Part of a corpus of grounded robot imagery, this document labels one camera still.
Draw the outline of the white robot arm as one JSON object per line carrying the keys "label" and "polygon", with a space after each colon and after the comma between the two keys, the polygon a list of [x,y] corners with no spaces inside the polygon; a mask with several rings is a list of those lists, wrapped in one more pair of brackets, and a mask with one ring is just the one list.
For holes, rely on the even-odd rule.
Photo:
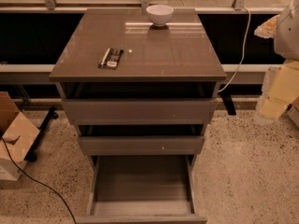
{"label": "white robot arm", "polygon": [[264,75],[262,95],[256,105],[260,125],[277,120],[299,97],[299,0],[291,0],[278,15],[258,26],[254,34],[274,39],[274,51],[285,59]]}

